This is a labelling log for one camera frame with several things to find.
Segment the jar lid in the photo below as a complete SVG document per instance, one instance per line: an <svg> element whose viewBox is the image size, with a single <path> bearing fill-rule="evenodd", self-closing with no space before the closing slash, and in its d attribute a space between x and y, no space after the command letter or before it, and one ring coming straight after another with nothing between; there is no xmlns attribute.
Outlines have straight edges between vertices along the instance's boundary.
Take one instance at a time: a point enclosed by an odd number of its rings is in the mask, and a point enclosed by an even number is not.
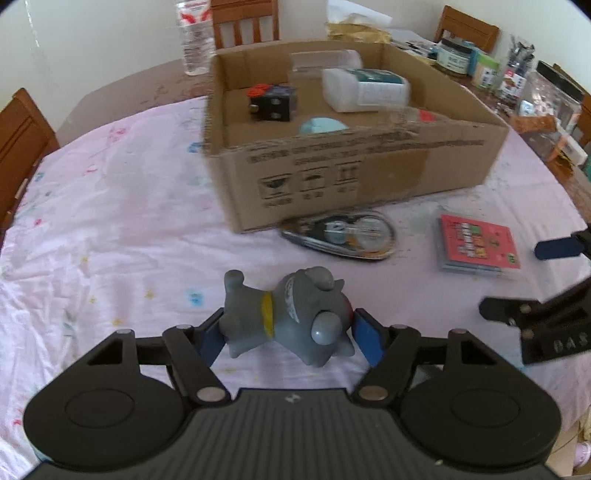
<svg viewBox="0 0 591 480"><path fill-rule="evenodd" d="M495 60L491 56L482 52L480 52L480 55L478 55L478 63L482 63L485 67L489 67L495 70L498 70L500 65L500 62L498 60Z"/></svg>
<svg viewBox="0 0 591 480"><path fill-rule="evenodd" d="M448 40L446 38L442 38L441 43L446 47L453 48L454 50L463 53L464 55L472 55L472 49L470 47L465 47L464 45L460 45L459 43Z"/></svg>
<svg viewBox="0 0 591 480"><path fill-rule="evenodd" d="M542 77L548 80L558 90L566 93L574 101L578 103L583 101L584 93L573 82L554 70L546 62L540 60L535 69Z"/></svg>

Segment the cat ear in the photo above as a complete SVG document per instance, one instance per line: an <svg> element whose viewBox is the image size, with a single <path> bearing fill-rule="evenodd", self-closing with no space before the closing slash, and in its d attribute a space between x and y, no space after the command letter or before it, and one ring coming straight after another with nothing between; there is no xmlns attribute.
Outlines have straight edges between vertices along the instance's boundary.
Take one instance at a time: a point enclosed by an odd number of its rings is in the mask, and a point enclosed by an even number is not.
<svg viewBox="0 0 591 480"><path fill-rule="evenodd" d="M331 291L335 286L335 279L328 268L312 267L304 270L304 273L316 288L324 291Z"/></svg>

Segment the white wall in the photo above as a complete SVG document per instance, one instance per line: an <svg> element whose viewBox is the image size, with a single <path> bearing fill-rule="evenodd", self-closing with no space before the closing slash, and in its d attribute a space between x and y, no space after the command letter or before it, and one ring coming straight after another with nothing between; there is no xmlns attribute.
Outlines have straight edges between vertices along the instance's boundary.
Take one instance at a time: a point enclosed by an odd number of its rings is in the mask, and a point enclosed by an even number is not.
<svg viewBox="0 0 591 480"><path fill-rule="evenodd" d="M325 0L279 2L282 38L324 36ZM358 2L425 38L450 4L503 30L498 56L515 33L591 90L591 23L567 0ZM0 17L0 108L24 86L57 129L87 93L180 56L174 0L17 0Z"/></svg>
<svg viewBox="0 0 591 480"><path fill-rule="evenodd" d="M87 93L180 56L173 0L17 0L0 17L0 108L25 87L57 129Z"/></svg>

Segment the glass jar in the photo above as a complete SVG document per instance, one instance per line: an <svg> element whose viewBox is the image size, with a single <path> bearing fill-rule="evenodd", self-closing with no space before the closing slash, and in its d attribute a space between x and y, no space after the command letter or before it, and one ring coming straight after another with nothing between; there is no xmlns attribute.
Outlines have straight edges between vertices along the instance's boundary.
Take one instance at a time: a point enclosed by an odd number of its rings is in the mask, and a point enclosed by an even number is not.
<svg viewBox="0 0 591 480"><path fill-rule="evenodd" d="M437 53L437 68L456 77L468 74L472 49L446 38L441 39Z"/></svg>

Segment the cardboard box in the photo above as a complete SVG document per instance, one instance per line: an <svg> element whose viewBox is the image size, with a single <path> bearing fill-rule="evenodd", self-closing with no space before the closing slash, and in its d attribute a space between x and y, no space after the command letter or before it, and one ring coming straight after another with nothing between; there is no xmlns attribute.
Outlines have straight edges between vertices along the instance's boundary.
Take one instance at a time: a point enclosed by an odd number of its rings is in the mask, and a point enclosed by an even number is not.
<svg viewBox="0 0 591 480"><path fill-rule="evenodd" d="M291 122L256 122L246 91L287 83L289 54L352 48L366 68L411 83L411 101L450 120L393 124L383 112L337 113L318 79L301 79ZM495 162L508 126L470 92L394 46L338 41L271 42L219 50L205 126L208 165L226 219L236 232L283 219L384 203L478 185ZM298 136L315 116L350 128Z"/></svg>

